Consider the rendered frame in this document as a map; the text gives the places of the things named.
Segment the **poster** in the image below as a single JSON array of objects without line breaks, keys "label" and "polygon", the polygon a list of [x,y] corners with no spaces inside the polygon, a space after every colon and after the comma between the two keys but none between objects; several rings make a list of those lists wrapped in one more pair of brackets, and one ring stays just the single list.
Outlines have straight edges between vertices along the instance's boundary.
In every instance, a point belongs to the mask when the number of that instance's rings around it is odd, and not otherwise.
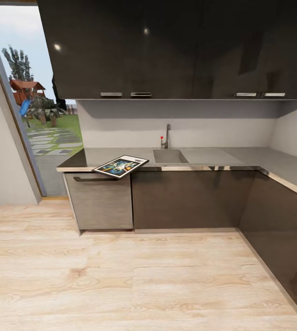
[{"label": "poster", "polygon": [[148,161],[147,159],[124,155],[91,171],[121,180]]}]

